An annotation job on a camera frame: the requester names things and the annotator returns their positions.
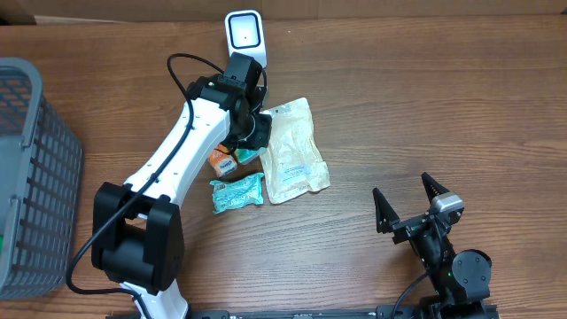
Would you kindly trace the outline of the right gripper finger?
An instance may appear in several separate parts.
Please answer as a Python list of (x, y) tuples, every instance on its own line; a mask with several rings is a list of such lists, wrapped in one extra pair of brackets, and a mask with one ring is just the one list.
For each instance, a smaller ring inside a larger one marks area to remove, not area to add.
[(393, 232), (393, 225), (400, 221), (399, 216), (378, 188), (374, 188), (372, 194), (376, 208), (377, 232)]
[(432, 204), (435, 200), (440, 198), (444, 199), (450, 195), (450, 190), (438, 183), (427, 172), (423, 172), (421, 174), (421, 178), (430, 204)]

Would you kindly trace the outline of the green white small box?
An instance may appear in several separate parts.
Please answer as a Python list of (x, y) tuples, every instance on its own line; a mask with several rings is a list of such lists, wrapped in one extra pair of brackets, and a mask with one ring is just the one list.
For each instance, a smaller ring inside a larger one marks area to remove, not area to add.
[(247, 165), (251, 163), (253, 160), (258, 158), (261, 154), (263, 154), (267, 149), (261, 147), (258, 150), (249, 150), (249, 149), (236, 149), (234, 151), (234, 157), (237, 162), (241, 165)]

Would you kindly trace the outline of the orange snack packet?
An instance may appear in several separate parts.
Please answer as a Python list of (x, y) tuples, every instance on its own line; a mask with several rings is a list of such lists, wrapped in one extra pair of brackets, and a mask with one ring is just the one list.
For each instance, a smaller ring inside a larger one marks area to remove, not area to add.
[(218, 177), (224, 177), (237, 170), (237, 160), (222, 144), (218, 144), (207, 159)]

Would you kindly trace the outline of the beige plastic pouch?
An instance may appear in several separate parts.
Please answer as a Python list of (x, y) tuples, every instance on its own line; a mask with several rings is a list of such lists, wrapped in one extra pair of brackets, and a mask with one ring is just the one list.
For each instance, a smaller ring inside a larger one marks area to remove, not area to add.
[(269, 201), (275, 205), (330, 186), (330, 171), (315, 145), (309, 103), (302, 97), (262, 112), (272, 119), (260, 156)]

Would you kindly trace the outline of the teal packet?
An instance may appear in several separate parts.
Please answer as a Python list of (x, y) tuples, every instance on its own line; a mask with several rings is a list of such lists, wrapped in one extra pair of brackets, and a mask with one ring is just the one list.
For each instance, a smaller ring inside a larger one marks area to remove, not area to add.
[(221, 214), (227, 210), (235, 210), (248, 205), (261, 206), (264, 204), (261, 180), (263, 173), (255, 173), (229, 183), (213, 180), (214, 213)]

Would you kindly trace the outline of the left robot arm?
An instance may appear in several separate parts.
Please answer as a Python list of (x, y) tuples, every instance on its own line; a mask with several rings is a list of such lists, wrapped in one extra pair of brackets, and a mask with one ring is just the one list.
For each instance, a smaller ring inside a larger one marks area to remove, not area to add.
[(84, 248), (92, 265), (118, 283), (114, 292), (132, 297), (137, 317), (189, 316), (176, 282), (185, 252), (181, 206), (217, 146), (268, 146), (271, 119), (260, 111), (265, 67), (262, 58), (233, 52), (226, 68), (181, 85), (182, 113), (158, 150), (123, 184), (98, 189)]

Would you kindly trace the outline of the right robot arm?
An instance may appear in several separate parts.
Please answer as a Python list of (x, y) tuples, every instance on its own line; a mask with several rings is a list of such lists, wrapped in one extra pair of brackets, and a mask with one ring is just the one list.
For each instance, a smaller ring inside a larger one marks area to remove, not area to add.
[(410, 243), (422, 262), (424, 273), (397, 298), (392, 306), (378, 306), (378, 318), (498, 318), (497, 307), (486, 305), (490, 296), (492, 260), (476, 249), (454, 251), (448, 239), (460, 221), (464, 204), (459, 195), (421, 174), (429, 208), (402, 221), (377, 188), (372, 191), (377, 232), (391, 233), (394, 244)]

